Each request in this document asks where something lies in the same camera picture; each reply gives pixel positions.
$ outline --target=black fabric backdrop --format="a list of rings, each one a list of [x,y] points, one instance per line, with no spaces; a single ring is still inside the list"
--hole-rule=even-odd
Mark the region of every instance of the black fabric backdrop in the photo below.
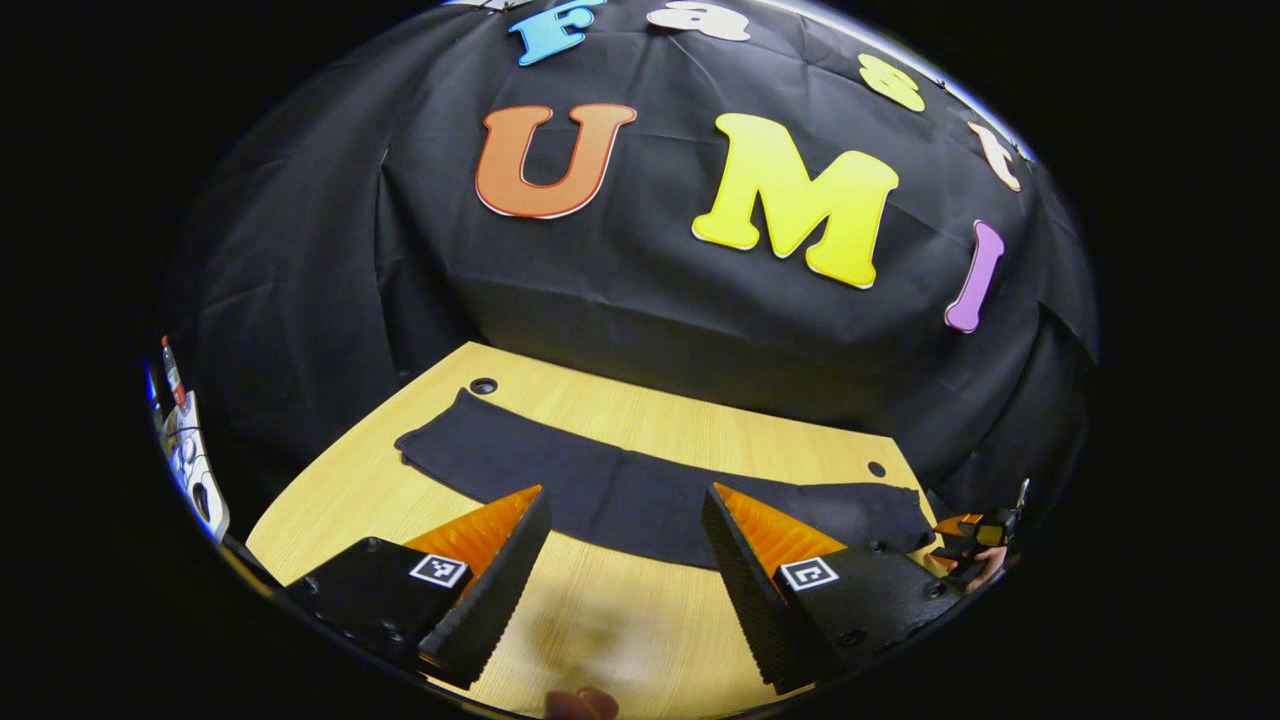
[[[882,53],[772,5],[721,3],[751,20],[750,41],[728,42],[650,29],[660,3],[611,0],[585,42],[518,67],[507,28],[556,4],[428,10],[328,67],[214,172],[166,277],[164,323],[233,530],[466,340],[890,436],[956,510],[1007,502],[1027,475],[1030,501],[1056,493],[1085,430],[1098,327],[1088,263],[1043,168],[1015,154],[1023,191],[1011,192],[959,100],[905,68],[927,109],[904,110],[859,78],[856,55]],[[553,109],[525,164],[526,179],[550,183],[577,137],[568,110],[586,102],[637,111],[590,204],[532,220],[480,202],[485,115]],[[714,120],[730,111],[785,124],[812,176],[845,150],[899,173],[873,288],[774,258],[759,205],[749,252],[692,237],[728,146]],[[963,334],[942,314],[979,218],[1006,252],[982,324]]]

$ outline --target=finger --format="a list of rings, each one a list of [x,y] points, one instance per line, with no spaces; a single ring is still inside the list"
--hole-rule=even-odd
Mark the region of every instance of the finger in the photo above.
[[[618,701],[613,696],[590,685],[577,689],[577,697],[585,700],[600,716],[600,720],[616,720],[618,716]]]
[[[544,701],[547,720],[600,720],[591,703],[563,691],[550,691]]]

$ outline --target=white object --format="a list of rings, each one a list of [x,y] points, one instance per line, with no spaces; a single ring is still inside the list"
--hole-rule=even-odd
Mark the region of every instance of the white object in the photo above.
[[[654,10],[645,15],[650,23],[673,29],[696,29],[703,35],[709,35],[719,40],[732,40],[741,42],[750,40],[746,32],[746,15],[735,13],[727,8],[708,5],[707,3],[687,3],[675,0],[667,3],[664,10]]]

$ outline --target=screw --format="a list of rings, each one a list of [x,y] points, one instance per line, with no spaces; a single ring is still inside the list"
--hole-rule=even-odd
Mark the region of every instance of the screw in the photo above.
[[[854,647],[864,639],[867,639],[867,632],[854,628],[847,633],[841,633],[840,637],[836,638],[836,642],[840,643],[841,647]]]
[[[401,634],[399,628],[397,628],[396,624],[389,620],[383,620],[383,634],[387,635],[387,639],[394,643],[398,643],[402,639],[404,639],[404,635]]]

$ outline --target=orange soft finger pad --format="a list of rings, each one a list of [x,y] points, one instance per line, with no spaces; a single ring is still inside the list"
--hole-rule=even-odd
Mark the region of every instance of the orange soft finger pad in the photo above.
[[[778,565],[844,550],[845,543],[754,497],[712,483],[771,579]]]
[[[525,510],[541,491],[543,486],[532,486],[495,500],[406,542],[404,546],[466,562],[471,568],[471,582],[462,591],[466,596],[489,569]]]

